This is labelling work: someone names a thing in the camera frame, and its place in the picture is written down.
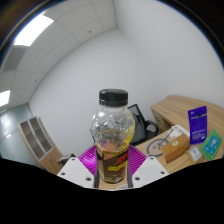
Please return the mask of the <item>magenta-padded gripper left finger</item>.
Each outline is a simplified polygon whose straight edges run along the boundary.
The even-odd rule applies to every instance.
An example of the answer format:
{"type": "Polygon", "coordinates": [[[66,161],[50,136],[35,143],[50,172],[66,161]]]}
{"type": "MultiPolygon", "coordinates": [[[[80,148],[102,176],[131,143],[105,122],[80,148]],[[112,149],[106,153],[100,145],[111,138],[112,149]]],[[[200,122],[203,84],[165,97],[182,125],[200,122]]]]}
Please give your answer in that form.
{"type": "Polygon", "coordinates": [[[79,157],[71,157],[58,176],[84,188],[98,187],[96,147],[92,146],[79,157]]]}

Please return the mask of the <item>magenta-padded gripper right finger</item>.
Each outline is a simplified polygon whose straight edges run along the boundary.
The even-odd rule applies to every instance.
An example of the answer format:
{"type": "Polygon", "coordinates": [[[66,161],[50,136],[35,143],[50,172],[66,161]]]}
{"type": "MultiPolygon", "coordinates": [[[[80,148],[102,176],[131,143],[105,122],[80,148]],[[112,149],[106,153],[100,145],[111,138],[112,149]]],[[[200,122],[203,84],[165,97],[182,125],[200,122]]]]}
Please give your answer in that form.
{"type": "Polygon", "coordinates": [[[129,147],[127,183],[129,188],[140,188],[168,175],[154,156],[147,157],[134,146],[129,147]]]}

